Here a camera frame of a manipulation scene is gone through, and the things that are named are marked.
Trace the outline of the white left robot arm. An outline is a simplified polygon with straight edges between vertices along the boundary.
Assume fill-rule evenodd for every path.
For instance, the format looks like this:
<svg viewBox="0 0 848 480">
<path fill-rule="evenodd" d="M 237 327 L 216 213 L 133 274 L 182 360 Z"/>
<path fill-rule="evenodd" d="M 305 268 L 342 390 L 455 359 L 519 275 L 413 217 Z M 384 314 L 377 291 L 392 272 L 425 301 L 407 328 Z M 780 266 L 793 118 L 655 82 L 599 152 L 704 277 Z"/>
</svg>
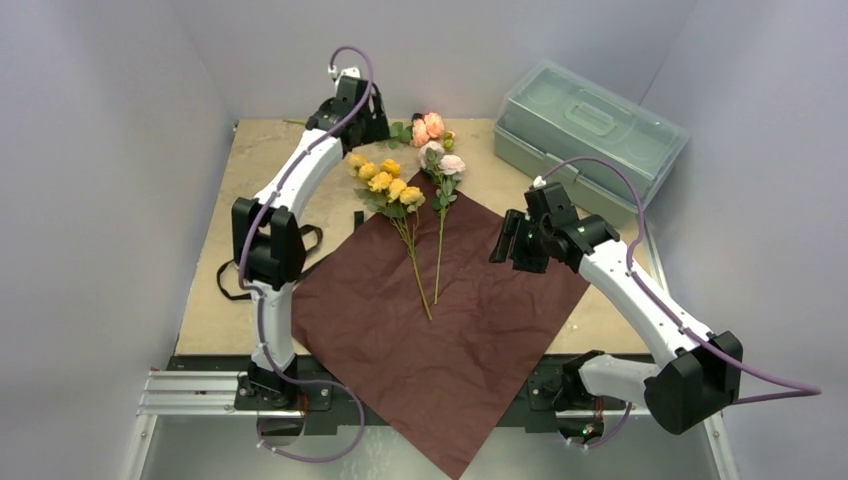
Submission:
<svg viewBox="0 0 848 480">
<path fill-rule="evenodd" d="M 308 118 L 291 157 L 258 193 L 231 207 L 233 255 L 256 332 L 240 391 L 267 409 L 296 406 L 302 384 L 292 338 L 293 290 L 307 258 L 298 219 L 324 177 L 353 149 L 389 137 L 372 80 L 356 67 L 330 66 L 328 73 L 335 94 Z"/>
</svg>

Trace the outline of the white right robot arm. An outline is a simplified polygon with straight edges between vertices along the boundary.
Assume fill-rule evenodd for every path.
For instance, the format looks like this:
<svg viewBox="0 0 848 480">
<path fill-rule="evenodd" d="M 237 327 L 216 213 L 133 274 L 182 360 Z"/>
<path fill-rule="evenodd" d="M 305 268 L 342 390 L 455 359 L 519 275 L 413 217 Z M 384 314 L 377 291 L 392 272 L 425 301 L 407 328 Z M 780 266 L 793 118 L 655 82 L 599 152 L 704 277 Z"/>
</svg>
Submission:
<svg viewBox="0 0 848 480">
<path fill-rule="evenodd" d="M 648 347 L 652 363 L 592 350 L 566 363 L 554 390 L 537 389 L 557 411 L 588 407 L 602 397 L 648 409 L 680 435 L 739 399 L 743 346 L 731 332 L 713 333 L 686 318 L 635 261 L 618 231 L 598 215 L 577 214 L 558 182 L 536 179 L 525 211 L 505 215 L 492 263 L 542 274 L 552 260 L 598 289 Z"/>
</svg>

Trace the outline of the peach fake rose stem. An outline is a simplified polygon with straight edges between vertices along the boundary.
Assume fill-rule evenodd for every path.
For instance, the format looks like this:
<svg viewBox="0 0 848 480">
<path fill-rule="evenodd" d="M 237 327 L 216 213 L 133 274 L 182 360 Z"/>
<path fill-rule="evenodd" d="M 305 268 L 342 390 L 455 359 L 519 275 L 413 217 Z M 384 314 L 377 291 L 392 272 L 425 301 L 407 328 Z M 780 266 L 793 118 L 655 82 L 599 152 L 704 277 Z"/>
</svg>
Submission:
<svg viewBox="0 0 848 480">
<path fill-rule="evenodd" d="M 435 142 L 448 152 L 455 148 L 455 133 L 447 129 L 443 118 L 436 112 L 414 113 L 409 122 L 389 123 L 389 139 L 386 143 L 390 149 L 401 145 L 418 148 L 430 142 Z"/>
</svg>

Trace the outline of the dark red wrapping paper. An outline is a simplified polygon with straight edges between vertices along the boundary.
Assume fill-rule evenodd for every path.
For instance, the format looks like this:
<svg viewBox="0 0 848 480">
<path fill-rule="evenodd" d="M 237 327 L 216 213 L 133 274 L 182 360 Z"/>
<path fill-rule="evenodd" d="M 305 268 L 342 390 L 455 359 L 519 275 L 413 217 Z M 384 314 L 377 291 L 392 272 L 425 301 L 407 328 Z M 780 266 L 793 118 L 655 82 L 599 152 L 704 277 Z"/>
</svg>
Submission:
<svg viewBox="0 0 848 480">
<path fill-rule="evenodd" d="M 477 388 L 491 388 L 499 378 L 526 380 L 588 290 L 559 263 L 532 274 L 488 261 L 504 212 L 524 207 L 529 183 L 524 175 L 466 178 L 446 218 L 438 304 L 439 221 L 430 207 L 422 209 L 416 245 L 432 321 L 398 232 L 373 216 L 296 288 L 296 339 L 355 394 L 386 387 L 394 375 L 442 376 Z M 448 434 L 398 432 L 457 479 L 491 431 L 472 427 L 462 415 L 458 430 Z"/>
</svg>

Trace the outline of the pink fake rose stem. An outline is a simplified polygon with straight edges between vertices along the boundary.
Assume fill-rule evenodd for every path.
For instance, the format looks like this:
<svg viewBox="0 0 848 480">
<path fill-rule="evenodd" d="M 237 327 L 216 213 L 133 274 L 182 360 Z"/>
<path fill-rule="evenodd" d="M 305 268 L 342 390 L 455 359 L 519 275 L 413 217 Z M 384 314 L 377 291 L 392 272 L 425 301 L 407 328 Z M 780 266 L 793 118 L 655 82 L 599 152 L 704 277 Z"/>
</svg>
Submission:
<svg viewBox="0 0 848 480">
<path fill-rule="evenodd" d="M 457 200 L 456 188 L 467 169 L 465 161 L 450 153 L 446 146 L 437 141 L 429 141 L 419 149 L 421 170 L 435 186 L 435 200 L 432 208 L 438 215 L 438 246 L 435 273 L 435 291 L 433 302 L 438 304 L 441 297 L 441 270 L 444 251 L 445 223 L 451 205 Z"/>
</svg>

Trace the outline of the yellow fake flower stem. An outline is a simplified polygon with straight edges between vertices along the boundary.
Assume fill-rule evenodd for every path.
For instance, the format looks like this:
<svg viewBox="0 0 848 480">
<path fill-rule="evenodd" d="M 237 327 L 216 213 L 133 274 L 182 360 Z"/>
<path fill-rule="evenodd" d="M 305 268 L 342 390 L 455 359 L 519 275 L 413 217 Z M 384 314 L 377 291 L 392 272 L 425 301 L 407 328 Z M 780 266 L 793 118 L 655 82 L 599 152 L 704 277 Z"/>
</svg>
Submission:
<svg viewBox="0 0 848 480">
<path fill-rule="evenodd" d="M 410 259 L 416 285 L 426 317 L 433 320 L 430 301 L 424 291 L 418 264 L 417 231 L 420 223 L 418 210 L 426 199 L 420 187 L 413 186 L 401 177 L 402 166 L 387 158 L 372 162 L 364 155 L 352 153 L 346 160 L 350 173 L 361 187 L 354 189 L 363 205 L 372 213 L 385 217 L 397 230 Z"/>
</svg>

